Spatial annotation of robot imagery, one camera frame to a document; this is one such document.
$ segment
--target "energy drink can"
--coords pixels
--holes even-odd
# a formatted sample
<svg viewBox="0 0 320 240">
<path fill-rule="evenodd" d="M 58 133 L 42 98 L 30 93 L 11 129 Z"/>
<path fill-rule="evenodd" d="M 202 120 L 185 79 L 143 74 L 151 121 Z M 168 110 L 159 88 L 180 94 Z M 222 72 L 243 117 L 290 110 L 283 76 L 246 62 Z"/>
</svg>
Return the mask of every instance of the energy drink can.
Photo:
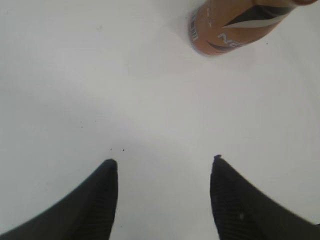
<svg viewBox="0 0 320 240">
<path fill-rule="evenodd" d="M 207 0 L 189 23 L 194 47 L 221 55 L 253 43 L 270 33 L 299 5 L 317 0 Z"/>
</svg>

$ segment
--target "floor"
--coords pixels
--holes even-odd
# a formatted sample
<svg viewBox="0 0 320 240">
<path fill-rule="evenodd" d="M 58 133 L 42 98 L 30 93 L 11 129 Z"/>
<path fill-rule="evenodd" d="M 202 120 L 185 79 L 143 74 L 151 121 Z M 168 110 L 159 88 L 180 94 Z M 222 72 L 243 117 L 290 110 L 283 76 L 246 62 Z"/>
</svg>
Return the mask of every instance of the floor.
<svg viewBox="0 0 320 240">
<path fill-rule="evenodd" d="M 0 1 L 0 233 L 113 158 L 112 240 L 218 240 L 217 154 L 320 223 L 320 2 L 219 57 L 188 39 L 202 3 Z"/>
</svg>

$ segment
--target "barcode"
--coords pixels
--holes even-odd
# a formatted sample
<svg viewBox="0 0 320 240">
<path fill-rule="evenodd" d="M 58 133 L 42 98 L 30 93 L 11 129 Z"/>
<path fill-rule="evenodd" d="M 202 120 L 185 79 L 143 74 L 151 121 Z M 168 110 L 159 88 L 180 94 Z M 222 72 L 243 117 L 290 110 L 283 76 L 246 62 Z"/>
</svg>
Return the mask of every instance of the barcode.
<svg viewBox="0 0 320 240">
<path fill-rule="evenodd" d="M 198 39 L 197 29 L 196 29 L 196 18 L 197 18 L 197 11 L 195 11 L 190 20 L 190 32 L 191 38 L 193 41 Z"/>
</svg>

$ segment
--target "white floor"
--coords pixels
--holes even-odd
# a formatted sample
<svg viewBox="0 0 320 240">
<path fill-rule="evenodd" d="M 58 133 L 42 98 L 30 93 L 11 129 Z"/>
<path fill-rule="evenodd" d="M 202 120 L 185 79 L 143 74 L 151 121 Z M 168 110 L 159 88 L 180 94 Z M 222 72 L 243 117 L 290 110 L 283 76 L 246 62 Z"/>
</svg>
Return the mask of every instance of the white floor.
<svg viewBox="0 0 320 240">
<path fill-rule="evenodd" d="M 216 154 L 320 223 L 320 2 L 213 58 L 202 2 L 0 0 L 0 233 L 114 158 L 112 240 L 217 240 Z"/>
</svg>

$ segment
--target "can lid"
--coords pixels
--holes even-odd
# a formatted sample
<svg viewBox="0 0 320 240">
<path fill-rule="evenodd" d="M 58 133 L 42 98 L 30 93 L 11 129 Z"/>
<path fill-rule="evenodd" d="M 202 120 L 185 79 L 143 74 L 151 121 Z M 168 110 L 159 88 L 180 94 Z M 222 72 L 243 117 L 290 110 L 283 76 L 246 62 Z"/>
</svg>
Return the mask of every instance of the can lid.
<svg viewBox="0 0 320 240">
<path fill-rule="evenodd" d="M 298 5 L 309 5 L 315 3 L 316 1 L 318 0 L 292 0 L 292 2 Z"/>
</svg>

